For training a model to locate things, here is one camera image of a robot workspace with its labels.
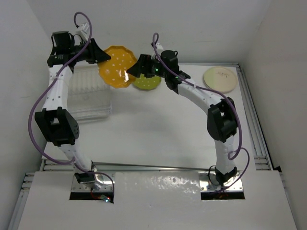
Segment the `green polka dot plate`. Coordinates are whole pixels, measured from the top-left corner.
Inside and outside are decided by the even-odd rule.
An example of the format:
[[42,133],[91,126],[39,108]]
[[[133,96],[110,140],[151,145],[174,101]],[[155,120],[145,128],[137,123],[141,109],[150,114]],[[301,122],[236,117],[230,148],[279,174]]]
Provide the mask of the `green polka dot plate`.
[[133,86],[139,90],[151,91],[156,89],[160,85],[161,81],[161,77],[153,76],[147,78],[141,74],[139,78],[136,78]]

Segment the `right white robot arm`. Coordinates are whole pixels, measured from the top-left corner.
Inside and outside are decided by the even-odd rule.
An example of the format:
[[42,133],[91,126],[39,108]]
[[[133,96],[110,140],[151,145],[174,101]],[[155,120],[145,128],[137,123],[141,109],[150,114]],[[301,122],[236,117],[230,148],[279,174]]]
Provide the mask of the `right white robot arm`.
[[237,167],[228,157],[234,150],[237,132],[237,121],[232,110],[234,102],[231,98],[224,99],[215,93],[198,89],[190,75],[180,70],[177,51],[166,50],[155,58],[141,54],[138,61],[127,69],[127,73],[136,78],[161,77],[170,90],[189,99],[204,111],[207,115],[207,131],[215,142],[215,178],[223,186],[236,175]]

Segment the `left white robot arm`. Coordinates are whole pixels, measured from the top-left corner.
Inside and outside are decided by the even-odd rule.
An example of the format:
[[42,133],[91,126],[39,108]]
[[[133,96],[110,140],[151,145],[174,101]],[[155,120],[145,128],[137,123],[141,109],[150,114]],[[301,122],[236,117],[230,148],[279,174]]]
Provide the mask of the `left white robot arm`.
[[91,173],[93,163],[79,151],[80,134],[77,121],[68,111],[68,92],[74,67],[78,62],[99,64],[111,59],[92,38],[92,32],[84,35],[79,45],[68,31],[54,32],[52,51],[47,60],[49,86],[42,94],[45,103],[40,112],[32,112],[47,142],[58,147],[67,157],[67,164],[74,165],[76,173]]

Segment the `cream and green plate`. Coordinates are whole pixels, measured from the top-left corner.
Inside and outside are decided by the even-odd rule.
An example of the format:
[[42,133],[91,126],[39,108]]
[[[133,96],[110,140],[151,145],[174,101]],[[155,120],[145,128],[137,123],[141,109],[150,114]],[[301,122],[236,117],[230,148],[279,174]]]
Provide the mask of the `cream and green plate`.
[[204,84],[215,91],[229,93],[237,86],[237,76],[225,67],[211,67],[203,75]]

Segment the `orange plate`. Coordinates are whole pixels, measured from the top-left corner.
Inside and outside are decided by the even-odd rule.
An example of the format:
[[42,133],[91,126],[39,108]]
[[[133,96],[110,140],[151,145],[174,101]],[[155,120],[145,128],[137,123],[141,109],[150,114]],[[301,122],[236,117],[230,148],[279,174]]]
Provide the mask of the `orange plate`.
[[98,64],[100,77],[104,82],[115,88],[127,88],[135,82],[136,77],[127,73],[137,59],[134,53],[124,46],[110,46],[104,50],[111,59]]

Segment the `clear plastic dish rack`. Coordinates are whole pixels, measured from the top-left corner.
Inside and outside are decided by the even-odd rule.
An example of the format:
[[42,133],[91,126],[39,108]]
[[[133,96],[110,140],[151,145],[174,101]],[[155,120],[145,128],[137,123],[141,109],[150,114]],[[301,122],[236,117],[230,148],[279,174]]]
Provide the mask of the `clear plastic dish rack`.
[[68,92],[68,111],[74,119],[104,119],[111,109],[111,89],[100,77],[98,66],[75,66]]

